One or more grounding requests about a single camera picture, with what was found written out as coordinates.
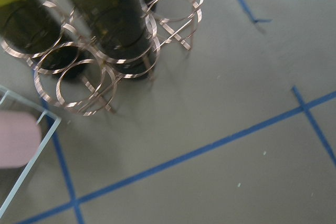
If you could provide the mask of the pink cup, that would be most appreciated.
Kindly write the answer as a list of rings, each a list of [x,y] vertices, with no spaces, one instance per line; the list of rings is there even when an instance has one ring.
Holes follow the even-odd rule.
[[[36,118],[21,111],[1,111],[1,169],[27,165],[41,143]]]

